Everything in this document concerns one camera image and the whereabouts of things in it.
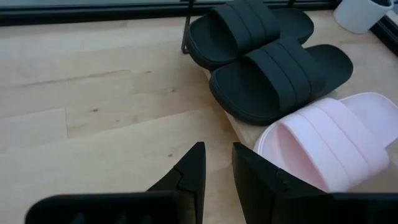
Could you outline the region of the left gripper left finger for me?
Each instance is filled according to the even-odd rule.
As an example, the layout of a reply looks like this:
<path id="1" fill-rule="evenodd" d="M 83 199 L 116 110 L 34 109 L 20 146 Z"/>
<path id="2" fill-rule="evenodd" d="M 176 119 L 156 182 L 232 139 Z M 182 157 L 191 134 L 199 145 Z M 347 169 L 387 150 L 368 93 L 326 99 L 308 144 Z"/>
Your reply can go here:
<path id="1" fill-rule="evenodd" d="M 145 192 L 69 194 L 30 207 L 25 223 L 202 223 L 206 185 L 203 142 Z"/>

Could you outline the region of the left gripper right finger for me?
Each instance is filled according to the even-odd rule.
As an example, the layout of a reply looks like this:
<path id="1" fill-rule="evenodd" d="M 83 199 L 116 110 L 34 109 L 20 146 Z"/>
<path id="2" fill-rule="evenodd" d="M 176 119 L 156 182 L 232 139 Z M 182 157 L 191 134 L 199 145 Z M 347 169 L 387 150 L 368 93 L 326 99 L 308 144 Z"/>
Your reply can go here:
<path id="1" fill-rule="evenodd" d="M 326 193 L 236 142 L 234 183 L 246 223 L 397 224 L 397 194 Z"/>

